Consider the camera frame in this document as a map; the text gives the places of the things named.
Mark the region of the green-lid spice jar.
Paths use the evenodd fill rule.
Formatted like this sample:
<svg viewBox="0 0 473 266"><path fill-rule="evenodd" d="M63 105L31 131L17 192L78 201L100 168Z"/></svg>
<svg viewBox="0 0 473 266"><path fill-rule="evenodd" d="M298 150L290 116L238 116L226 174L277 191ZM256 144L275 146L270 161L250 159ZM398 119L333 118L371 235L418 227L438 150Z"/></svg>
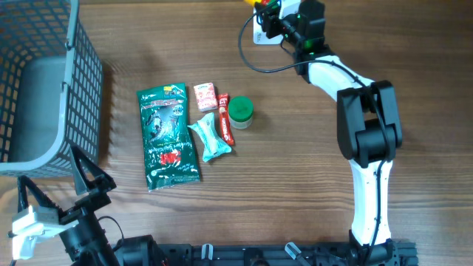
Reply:
<svg viewBox="0 0 473 266"><path fill-rule="evenodd" d="M235 129L246 129L253 122L253 102L245 96L237 96L228 104L230 124Z"/></svg>

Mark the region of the red Kleenex tissue pack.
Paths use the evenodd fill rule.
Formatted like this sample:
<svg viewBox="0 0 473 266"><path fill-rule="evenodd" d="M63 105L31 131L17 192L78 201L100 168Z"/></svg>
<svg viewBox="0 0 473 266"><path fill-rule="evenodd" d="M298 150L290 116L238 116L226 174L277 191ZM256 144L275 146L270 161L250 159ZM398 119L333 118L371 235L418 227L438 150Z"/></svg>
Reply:
<svg viewBox="0 0 473 266"><path fill-rule="evenodd" d="M194 93L197 99L197 107L201 112L218 107L217 96L212 82L195 85Z"/></svg>

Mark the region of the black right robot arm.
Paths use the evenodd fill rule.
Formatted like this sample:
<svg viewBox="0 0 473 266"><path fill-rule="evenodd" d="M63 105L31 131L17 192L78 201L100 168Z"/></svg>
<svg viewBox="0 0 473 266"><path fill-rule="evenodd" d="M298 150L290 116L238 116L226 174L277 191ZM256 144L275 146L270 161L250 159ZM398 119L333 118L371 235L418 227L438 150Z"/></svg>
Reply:
<svg viewBox="0 0 473 266"><path fill-rule="evenodd" d="M337 141L353 174L355 213L349 242L339 252L316 248L312 265L402 265L387 218L392 161L402 144L395 88L345 66L325 42L320 1L251 1L252 20L268 39L294 51L291 68L323 89L337 108Z"/></svg>

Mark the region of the red Nescafe coffee stick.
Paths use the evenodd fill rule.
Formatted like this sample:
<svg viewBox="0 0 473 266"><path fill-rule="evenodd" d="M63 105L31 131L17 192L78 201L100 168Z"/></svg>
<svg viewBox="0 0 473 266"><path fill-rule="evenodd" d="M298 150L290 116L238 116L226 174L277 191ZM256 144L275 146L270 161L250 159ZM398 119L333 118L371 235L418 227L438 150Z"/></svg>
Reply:
<svg viewBox="0 0 473 266"><path fill-rule="evenodd" d="M217 96L218 112L220 118L220 131L222 139L230 146L235 144L234 137L231 133L230 120L228 115L229 95L221 94Z"/></svg>

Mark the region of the green snack bag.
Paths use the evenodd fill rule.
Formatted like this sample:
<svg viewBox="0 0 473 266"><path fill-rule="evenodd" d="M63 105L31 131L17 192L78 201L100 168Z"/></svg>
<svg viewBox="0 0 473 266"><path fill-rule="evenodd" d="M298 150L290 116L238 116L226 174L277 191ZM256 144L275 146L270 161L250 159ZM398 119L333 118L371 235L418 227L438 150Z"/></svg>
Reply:
<svg viewBox="0 0 473 266"><path fill-rule="evenodd" d="M149 191L200 181L194 141L188 130L184 83L137 92Z"/></svg>

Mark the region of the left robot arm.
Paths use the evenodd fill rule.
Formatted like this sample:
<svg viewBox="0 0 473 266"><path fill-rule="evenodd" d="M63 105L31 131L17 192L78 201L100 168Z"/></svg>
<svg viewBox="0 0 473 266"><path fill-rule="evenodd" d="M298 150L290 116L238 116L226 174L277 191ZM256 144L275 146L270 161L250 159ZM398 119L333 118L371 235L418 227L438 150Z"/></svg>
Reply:
<svg viewBox="0 0 473 266"><path fill-rule="evenodd" d="M75 192L86 196L63 210L26 176L17 178L18 213L13 217L12 260L31 259L35 246L59 236L74 265L167 265L152 236L121 238L112 246L95 211L108 205L115 181L80 148L69 150Z"/></svg>

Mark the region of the red sauce bottle green cap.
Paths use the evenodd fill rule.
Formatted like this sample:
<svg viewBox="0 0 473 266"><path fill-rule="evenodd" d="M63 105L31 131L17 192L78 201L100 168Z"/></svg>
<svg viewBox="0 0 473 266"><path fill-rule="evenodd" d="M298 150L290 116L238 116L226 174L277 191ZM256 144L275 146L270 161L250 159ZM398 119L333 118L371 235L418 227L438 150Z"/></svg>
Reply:
<svg viewBox="0 0 473 266"><path fill-rule="evenodd" d="M243 1L252 7L256 7L257 5L262 5L263 7L266 7L274 2L278 3L278 0L243 0Z"/></svg>

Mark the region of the teal wet wipes pack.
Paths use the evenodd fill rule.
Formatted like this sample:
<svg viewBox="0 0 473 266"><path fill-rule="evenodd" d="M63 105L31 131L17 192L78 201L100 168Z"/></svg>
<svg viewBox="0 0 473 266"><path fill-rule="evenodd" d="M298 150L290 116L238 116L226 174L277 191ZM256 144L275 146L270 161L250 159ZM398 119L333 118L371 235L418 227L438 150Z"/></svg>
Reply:
<svg viewBox="0 0 473 266"><path fill-rule="evenodd" d="M204 145L203 161L208 162L232 151L232 148L218 136L215 128L215 115L208 113L196 123L188 126L197 133Z"/></svg>

